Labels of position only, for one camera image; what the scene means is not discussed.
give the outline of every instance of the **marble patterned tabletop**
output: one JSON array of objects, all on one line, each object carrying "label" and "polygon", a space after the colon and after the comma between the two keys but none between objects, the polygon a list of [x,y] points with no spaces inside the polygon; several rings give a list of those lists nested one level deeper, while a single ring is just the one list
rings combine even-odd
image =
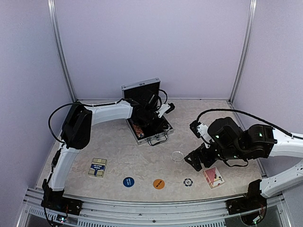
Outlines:
[{"label": "marble patterned tabletop", "polygon": [[[116,201],[195,201],[214,199],[245,193],[248,184],[261,179],[258,164],[249,161],[247,167],[227,167],[222,161],[216,166],[225,183],[211,189],[203,171],[196,172],[192,166],[183,161],[175,163],[171,153],[181,151],[186,156],[198,148],[202,140],[189,129],[189,124],[204,110],[211,108],[229,108],[225,101],[212,100],[170,100],[176,109],[166,115],[174,128],[169,141],[155,147],[148,143],[137,145],[125,120],[100,123],[92,127],[88,146],[76,157],[68,174],[65,193],[83,197]],[[230,112],[211,112],[200,121],[210,125],[215,119],[230,116]],[[50,163],[58,148],[55,143],[42,170],[37,188],[42,187],[43,179],[50,171]],[[88,175],[93,158],[107,159],[103,178]],[[239,160],[231,164],[243,163]],[[134,179],[132,187],[125,187],[126,177]],[[190,178],[192,186],[186,187],[183,181]],[[156,179],[162,179],[165,187],[157,190],[153,187]]]}]

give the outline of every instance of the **orange round disc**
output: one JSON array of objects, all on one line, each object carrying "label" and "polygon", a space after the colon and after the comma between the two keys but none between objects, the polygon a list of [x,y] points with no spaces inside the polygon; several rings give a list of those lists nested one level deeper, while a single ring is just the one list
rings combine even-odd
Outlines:
[{"label": "orange round disc", "polygon": [[162,189],[165,186],[164,180],[157,179],[153,182],[153,186],[155,189]]}]

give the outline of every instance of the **transparent round disc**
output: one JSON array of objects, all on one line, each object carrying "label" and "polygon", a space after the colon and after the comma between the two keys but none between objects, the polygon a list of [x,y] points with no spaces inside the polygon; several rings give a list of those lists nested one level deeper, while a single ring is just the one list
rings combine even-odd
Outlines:
[{"label": "transparent round disc", "polygon": [[172,152],[170,157],[174,162],[182,162],[184,160],[184,154],[181,151]]}]

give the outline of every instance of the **black and white poker chip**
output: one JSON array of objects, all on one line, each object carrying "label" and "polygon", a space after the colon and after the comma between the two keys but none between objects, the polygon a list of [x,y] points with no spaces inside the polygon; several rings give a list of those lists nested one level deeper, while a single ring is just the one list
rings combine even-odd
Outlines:
[{"label": "black and white poker chip", "polygon": [[186,186],[186,187],[190,187],[193,185],[193,181],[190,179],[190,178],[186,178],[184,181],[183,181],[183,184]]}]

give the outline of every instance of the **open silver briefcase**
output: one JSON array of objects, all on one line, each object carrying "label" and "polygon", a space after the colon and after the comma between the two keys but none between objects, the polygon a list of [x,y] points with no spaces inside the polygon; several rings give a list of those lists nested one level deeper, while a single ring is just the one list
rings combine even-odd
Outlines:
[{"label": "open silver briefcase", "polygon": [[[144,101],[146,91],[159,96],[160,79],[154,78],[129,85],[122,86],[123,98],[131,98],[138,103]],[[151,146],[164,143],[168,136],[174,132],[173,127],[168,123],[164,116],[154,119],[146,125],[140,125],[135,119],[127,119],[128,125],[138,144],[148,142]]]}]

